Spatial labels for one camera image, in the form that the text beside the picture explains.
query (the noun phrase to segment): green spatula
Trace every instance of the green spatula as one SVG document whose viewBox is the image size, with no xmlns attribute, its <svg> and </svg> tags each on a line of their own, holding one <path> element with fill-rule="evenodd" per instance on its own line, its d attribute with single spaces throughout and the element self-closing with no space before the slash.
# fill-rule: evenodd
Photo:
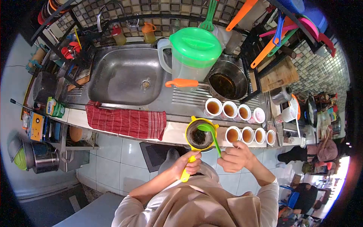
<svg viewBox="0 0 363 227">
<path fill-rule="evenodd" d="M 221 157 L 221 149 L 220 149 L 220 147 L 218 145 L 217 138 L 216 138 L 216 135 L 215 135 L 215 129 L 213 128 L 213 126 L 210 125 L 210 124 L 200 124 L 200 125 L 198 125 L 198 129 L 201 130 L 201 131 L 209 131 L 209 132 L 212 133 L 214 144 L 216 145 L 219 157 Z"/>
<path fill-rule="evenodd" d="M 209 8 L 208 8 L 208 12 L 207 12 L 207 16 L 205 18 L 205 21 L 203 21 L 203 23 L 200 24 L 200 28 L 210 31 L 212 32 L 214 30 L 214 26 L 213 26 L 213 15 L 214 12 L 216 10 L 216 6 L 217 6 L 217 1 L 216 0 L 211 0 L 209 2 Z"/>
</svg>

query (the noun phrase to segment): red dish towel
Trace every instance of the red dish towel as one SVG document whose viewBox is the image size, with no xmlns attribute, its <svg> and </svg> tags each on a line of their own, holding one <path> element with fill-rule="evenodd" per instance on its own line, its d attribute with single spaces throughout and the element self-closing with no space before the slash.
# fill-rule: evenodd
<svg viewBox="0 0 363 227">
<path fill-rule="evenodd" d="M 100 102 L 86 105 L 88 124 L 91 128 L 128 135 L 140 139 L 163 139 L 166 113 L 129 109 L 109 110 L 99 108 Z"/>
</svg>

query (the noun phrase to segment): sink drain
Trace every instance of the sink drain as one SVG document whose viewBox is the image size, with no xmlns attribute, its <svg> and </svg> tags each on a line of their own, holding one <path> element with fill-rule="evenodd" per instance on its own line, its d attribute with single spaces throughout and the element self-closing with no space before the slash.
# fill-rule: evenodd
<svg viewBox="0 0 363 227">
<path fill-rule="evenodd" d="M 148 80 L 144 80 L 141 82 L 141 88 L 146 90 L 150 87 L 150 82 Z"/>
</svg>

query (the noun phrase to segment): tiled backsplash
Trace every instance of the tiled backsplash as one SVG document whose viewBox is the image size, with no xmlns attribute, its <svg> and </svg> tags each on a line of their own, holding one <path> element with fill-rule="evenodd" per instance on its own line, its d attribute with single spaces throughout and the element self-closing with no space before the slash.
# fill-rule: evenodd
<svg viewBox="0 0 363 227">
<path fill-rule="evenodd" d="M 75 15 L 84 27 L 97 24 L 97 14 L 100 8 L 108 0 L 86 0 L 73 9 Z M 205 18 L 208 11 L 209 0 L 121 0 L 126 16 L 149 15 L 149 14 L 178 14 Z M 228 24 L 242 7 L 245 0 L 220 0 L 214 14 L 214 20 Z M 110 4 L 102 14 L 104 19 L 117 19 L 122 17 L 122 12 L 118 4 Z M 169 36 L 169 25 L 175 19 L 169 18 L 145 18 L 140 19 L 140 27 L 129 29 L 125 22 L 110 24 L 109 31 L 105 32 L 106 37 L 111 37 L 111 28 L 115 24 L 121 26 L 126 37 L 143 36 L 141 27 L 144 21 L 156 26 L 156 36 Z M 65 32 L 72 24 L 69 13 L 62 16 L 56 24 L 61 31 Z M 180 19 L 181 27 L 197 27 L 200 22 Z M 234 51 L 239 54 L 240 45 Z M 311 92 L 318 94 L 322 91 L 334 94 L 338 93 L 338 108 L 345 107 L 346 90 L 349 88 L 349 75 L 344 53 L 339 44 L 336 44 L 337 53 L 335 58 L 324 48 L 324 57 L 311 52 L 308 44 L 303 42 L 295 49 L 296 53 L 303 53 L 301 58 L 293 59 L 300 80 L 291 85 L 293 91 L 306 98 Z"/>
</svg>

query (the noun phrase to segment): hand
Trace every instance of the hand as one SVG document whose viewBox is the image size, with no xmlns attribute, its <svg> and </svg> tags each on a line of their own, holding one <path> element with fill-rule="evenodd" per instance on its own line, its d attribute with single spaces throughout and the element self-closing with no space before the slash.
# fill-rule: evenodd
<svg viewBox="0 0 363 227">
<path fill-rule="evenodd" d="M 194 162 L 188 163 L 188 159 L 195 155 L 196 160 Z M 176 162 L 169 168 L 170 173 L 175 176 L 177 180 L 180 179 L 184 169 L 186 169 L 187 173 L 193 175 L 197 173 L 200 169 L 202 154 L 199 151 L 189 151 L 185 155 L 181 156 L 176 160 Z"/>
<path fill-rule="evenodd" d="M 241 141 L 233 142 L 234 147 L 228 147 L 221 152 L 221 158 L 217 163 L 223 167 L 227 173 L 235 173 L 243 167 L 251 170 L 256 160 L 256 156 L 249 150 L 248 146 Z"/>
</svg>

